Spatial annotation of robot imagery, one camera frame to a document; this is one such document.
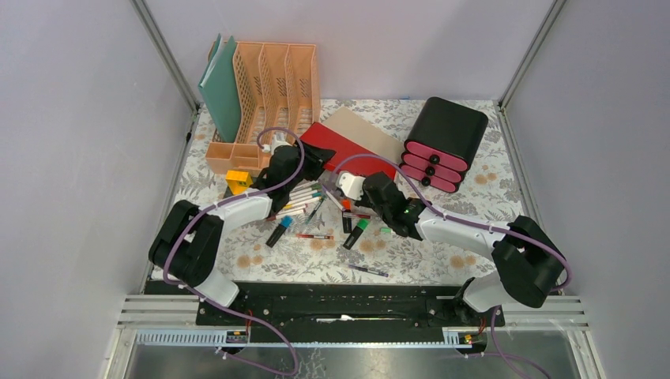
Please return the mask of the red binder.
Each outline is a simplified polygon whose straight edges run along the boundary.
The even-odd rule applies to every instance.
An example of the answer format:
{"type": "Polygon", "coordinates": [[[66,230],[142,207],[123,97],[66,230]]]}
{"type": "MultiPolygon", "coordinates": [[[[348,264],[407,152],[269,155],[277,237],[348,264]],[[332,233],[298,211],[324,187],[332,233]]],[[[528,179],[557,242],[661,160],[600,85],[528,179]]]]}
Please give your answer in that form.
{"type": "Polygon", "coordinates": [[[340,163],[350,156],[372,154],[372,152],[319,122],[313,123],[300,136],[300,140],[316,148],[335,151],[335,155],[324,165],[327,171],[339,173],[344,170],[365,177],[377,172],[384,172],[391,179],[396,177],[396,170],[390,164],[369,157],[350,160],[336,169],[340,163]]]}

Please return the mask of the teal folder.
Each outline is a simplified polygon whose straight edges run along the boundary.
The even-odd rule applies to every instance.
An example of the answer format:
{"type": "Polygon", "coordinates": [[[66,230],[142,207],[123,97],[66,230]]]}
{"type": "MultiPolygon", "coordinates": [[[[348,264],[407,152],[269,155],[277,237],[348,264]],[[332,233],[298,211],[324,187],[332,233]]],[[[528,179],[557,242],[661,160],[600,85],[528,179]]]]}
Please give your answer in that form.
{"type": "Polygon", "coordinates": [[[226,143],[235,141],[241,122],[241,107],[232,62],[236,48],[237,42],[232,36],[225,40],[219,34],[198,82],[198,90],[216,131],[226,143]]]}

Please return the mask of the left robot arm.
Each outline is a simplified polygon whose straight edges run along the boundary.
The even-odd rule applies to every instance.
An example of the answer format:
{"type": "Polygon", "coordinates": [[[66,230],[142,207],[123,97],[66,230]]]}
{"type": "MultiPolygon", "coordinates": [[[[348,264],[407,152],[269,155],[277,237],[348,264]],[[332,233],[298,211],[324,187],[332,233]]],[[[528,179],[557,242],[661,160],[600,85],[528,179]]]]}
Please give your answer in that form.
{"type": "Polygon", "coordinates": [[[222,236],[275,216],[288,204],[290,192],[303,180],[318,179],[335,154],[304,142],[281,144],[243,193],[211,205],[176,202],[149,249],[149,261],[169,283],[214,301],[214,312],[225,324],[238,323],[245,314],[243,300],[236,298],[239,288],[215,267],[222,236]]]}

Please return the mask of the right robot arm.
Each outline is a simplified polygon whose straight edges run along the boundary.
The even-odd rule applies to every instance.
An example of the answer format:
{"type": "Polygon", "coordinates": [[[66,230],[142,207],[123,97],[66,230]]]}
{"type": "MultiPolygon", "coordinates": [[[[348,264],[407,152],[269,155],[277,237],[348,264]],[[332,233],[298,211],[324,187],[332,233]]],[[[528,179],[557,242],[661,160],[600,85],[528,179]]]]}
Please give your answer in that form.
{"type": "Polygon", "coordinates": [[[475,324],[495,306],[517,303],[539,309],[567,272],[565,257],[527,216],[486,223],[449,212],[422,197],[406,197],[383,172],[365,178],[361,191],[363,204],[397,235],[444,242],[493,261],[495,271],[466,282],[453,304],[454,317],[463,325],[475,324]]]}

